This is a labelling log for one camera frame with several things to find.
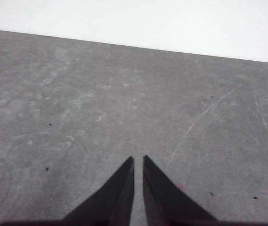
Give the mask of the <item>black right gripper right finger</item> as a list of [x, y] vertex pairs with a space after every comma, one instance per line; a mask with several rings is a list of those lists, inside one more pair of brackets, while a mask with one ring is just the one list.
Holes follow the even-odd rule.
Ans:
[[143, 198], [149, 226], [207, 226], [217, 219], [181, 191], [151, 160], [143, 157]]

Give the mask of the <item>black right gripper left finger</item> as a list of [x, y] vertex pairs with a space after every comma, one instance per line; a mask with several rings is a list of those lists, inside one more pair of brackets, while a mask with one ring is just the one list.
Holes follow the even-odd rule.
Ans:
[[73, 226], [128, 226], [134, 198], [134, 159], [129, 157], [86, 201], [63, 218]]

